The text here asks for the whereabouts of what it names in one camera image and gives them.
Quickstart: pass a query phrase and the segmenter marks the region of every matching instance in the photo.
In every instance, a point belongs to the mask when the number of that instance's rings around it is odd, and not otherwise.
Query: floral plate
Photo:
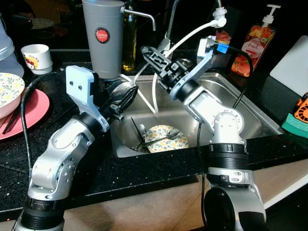
[[[150,142],[163,138],[168,132],[172,131],[178,131],[178,129],[168,125],[156,125],[146,132],[145,142]],[[182,148],[188,148],[187,138],[182,132],[180,132],[180,135],[174,140],[164,139],[148,146],[148,149],[151,153],[164,152]]]
[[[16,99],[25,89],[25,82],[17,75],[0,73],[0,108]]]

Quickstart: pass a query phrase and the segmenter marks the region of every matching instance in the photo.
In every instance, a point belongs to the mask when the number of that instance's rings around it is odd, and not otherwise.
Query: white cup
[[[52,71],[52,60],[49,47],[44,44],[33,44],[21,49],[27,67],[36,75]]]

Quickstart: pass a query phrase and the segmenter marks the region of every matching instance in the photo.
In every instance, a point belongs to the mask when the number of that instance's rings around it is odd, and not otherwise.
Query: red label
[[[100,43],[107,43],[110,39],[110,34],[107,29],[100,27],[95,30],[95,37]]]

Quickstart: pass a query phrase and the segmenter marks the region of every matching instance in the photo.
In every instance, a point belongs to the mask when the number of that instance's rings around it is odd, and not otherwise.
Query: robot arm
[[[48,141],[36,160],[22,217],[17,231],[61,231],[64,226],[65,199],[80,160],[95,136],[109,129],[114,119],[133,102],[137,86],[112,81],[98,91],[96,73],[78,66],[66,68],[66,91],[77,104],[80,115],[70,119]]]
[[[195,80],[212,67],[215,37],[202,41],[203,59],[190,72],[172,62],[155,48],[143,47],[144,59],[160,76],[159,84],[187,112],[205,123],[214,133],[209,141],[207,178],[211,189],[205,196],[205,216],[209,230],[265,231],[266,214],[254,174],[248,170],[246,140],[240,137],[244,118],[226,107],[212,92]]]

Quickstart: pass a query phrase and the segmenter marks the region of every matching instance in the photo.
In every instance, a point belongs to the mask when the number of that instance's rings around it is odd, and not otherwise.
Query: wooden floor
[[[307,160],[255,172],[263,202],[308,174]],[[201,182],[67,210],[64,231],[188,231],[203,226]],[[0,223],[11,230],[14,221]]]

